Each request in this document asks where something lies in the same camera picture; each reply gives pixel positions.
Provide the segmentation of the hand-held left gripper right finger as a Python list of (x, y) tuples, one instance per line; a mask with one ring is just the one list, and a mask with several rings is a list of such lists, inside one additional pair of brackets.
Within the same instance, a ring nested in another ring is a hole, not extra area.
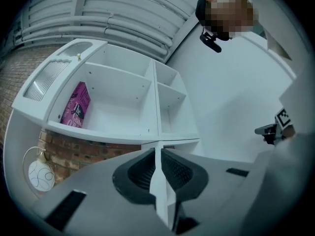
[(169, 207), (175, 235), (196, 235), (209, 225), (218, 211), (241, 186), (252, 164), (185, 154), (175, 149), (161, 149), (161, 168), (175, 192)]

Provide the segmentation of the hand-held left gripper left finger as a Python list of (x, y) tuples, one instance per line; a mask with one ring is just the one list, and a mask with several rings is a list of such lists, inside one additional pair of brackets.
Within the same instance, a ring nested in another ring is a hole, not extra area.
[(77, 171), (40, 198), (36, 215), (52, 236), (168, 236), (150, 193), (155, 149)]

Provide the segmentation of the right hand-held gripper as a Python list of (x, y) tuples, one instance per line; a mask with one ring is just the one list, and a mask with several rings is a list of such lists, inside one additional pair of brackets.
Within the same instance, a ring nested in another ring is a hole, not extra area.
[(275, 122), (254, 130), (255, 134), (264, 137), (264, 141), (269, 145), (276, 146), (282, 140), (294, 135), (294, 127), (290, 117), (284, 108), (275, 115)]

